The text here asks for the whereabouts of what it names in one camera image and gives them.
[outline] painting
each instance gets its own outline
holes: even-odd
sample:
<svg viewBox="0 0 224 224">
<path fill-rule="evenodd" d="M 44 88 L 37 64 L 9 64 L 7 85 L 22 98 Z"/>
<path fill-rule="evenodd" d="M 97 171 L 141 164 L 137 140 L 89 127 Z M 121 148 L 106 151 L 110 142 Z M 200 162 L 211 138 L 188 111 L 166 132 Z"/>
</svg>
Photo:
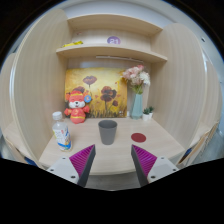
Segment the painting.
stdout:
<svg viewBox="0 0 224 224">
<path fill-rule="evenodd" d="M 65 77 L 66 94 L 79 90 L 91 96 L 87 118 L 115 118 L 127 116 L 127 83 L 122 68 L 68 69 Z"/>
</svg>

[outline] bottle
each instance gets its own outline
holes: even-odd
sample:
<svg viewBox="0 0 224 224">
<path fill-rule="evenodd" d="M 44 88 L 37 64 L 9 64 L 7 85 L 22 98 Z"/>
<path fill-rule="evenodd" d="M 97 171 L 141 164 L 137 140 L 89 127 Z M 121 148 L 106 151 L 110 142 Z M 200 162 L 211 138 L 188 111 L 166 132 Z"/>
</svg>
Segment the bottle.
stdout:
<svg viewBox="0 0 224 224">
<path fill-rule="evenodd" d="M 63 152 L 71 151 L 72 143 L 70 134 L 68 132 L 68 125 L 63 121 L 61 111 L 54 112 L 52 117 L 54 120 L 52 130 L 54 132 L 55 138 L 57 139 L 59 148 Z"/>
</svg>

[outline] plush toy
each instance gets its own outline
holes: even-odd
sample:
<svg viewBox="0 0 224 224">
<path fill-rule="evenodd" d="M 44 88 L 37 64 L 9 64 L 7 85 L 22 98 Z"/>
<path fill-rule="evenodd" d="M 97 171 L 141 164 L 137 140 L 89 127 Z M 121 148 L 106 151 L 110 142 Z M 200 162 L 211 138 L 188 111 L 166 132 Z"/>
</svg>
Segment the plush toy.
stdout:
<svg viewBox="0 0 224 224">
<path fill-rule="evenodd" d="M 91 97 L 85 96 L 80 91 L 72 91 L 69 94 L 69 107 L 66 108 L 64 114 L 70 115 L 70 119 L 74 124 L 83 123 L 85 121 L 85 113 L 89 113 L 89 106 L 85 106 L 85 102 L 90 102 Z"/>
</svg>

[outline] shelf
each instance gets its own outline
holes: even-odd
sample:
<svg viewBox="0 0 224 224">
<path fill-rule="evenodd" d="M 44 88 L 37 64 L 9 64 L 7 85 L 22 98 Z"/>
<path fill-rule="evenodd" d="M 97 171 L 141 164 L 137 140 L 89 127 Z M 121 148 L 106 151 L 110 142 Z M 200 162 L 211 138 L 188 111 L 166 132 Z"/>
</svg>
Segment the shelf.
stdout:
<svg viewBox="0 0 224 224">
<path fill-rule="evenodd" d="M 118 123 L 115 141 L 112 145 L 101 143 L 98 130 L 100 118 L 89 118 L 83 124 L 73 124 L 70 119 L 66 119 L 68 130 L 72 140 L 71 152 L 60 151 L 56 139 L 52 136 L 39 162 L 50 167 L 61 156 L 72 156 L 78 151 L 95 144 L 96 156 L 90 171 L 90 175 L 110 175 L 128 173 L 135 171 L 135 166 L 131 157 L 131 145 L 137 145 L 151 152 L 155 156 L 166 156 L 173 159 L 177 155 L 182 155 L 185 149 L 168 134 L 153 119 L 143 121 L 131 118 L 106 118 L 115 120 Z M 146 136 L 143 143 L 134 142 L 131 139 L 133 133 L 142 133 Z"/>
<path fill-rule="evenodd" d="M 167 57 L 152 51 L 139 51 L 118 44 L 81 44 L 58 48 L 56 53 L 66 58 L 87 57 L 87 56 L 113 56 L 125 57 L 136 60 L 148 61 L 151 63 L 167 61 Z"/>
<path fill-rule="evenodd" d="M 84 15 L 70 18 L 68 19 L 68 23 L 73 30 L 116 29 L 147 36 L 152 36 L 162 31 L 161 27 L 147 21 L 114 14 Z"/>
<path fill-rule="evenodd" d="M 10 125 L 5 129 L 4 136 L 13 143 L 13 145 L 26 157 L 31 158 L 27 151 L 24 143 L 20 137 L 19 130 L 15 122 L 11 122 Z"/>
<path fill-rule="evenodd" d="M 209 128 L 206 124 L 204 124 L 203 122 L 201 122 L 201 123 L 199 124 L 198 130 L 197 130 L 197 132 L 196 132 L 196 134 L 195 134 L 195 136 L 194 136 L 194 139 L 193 139 L 193 141 L 191 142 L 189 148 L 191 148 L 191 147 L 193 147 L 194 145 L 196 145 L 196 144 L 199 142 L 201 136 L 202 136 L 203 134 L 205 134 L 205 132 L 207 132 L 207 131 L 209 131 L 209 130 L 210 130 L 210 128 Z"/>
</svg>

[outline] gray cup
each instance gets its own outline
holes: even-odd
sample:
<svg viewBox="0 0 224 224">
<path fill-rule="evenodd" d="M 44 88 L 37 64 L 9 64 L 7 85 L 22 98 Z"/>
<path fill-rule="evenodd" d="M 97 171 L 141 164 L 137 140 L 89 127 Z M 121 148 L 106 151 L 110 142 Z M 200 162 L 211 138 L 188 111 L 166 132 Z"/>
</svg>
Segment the gray cup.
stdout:
<svg viewBox="0 0 224 224">
<path fill-rule="evenodd" d="M 114 142 L 117 130 L 117 122 L 112 120 L 103 120 L 98 123 L 101 141 L 104 145 L 111 145 Z"/>
</svg>

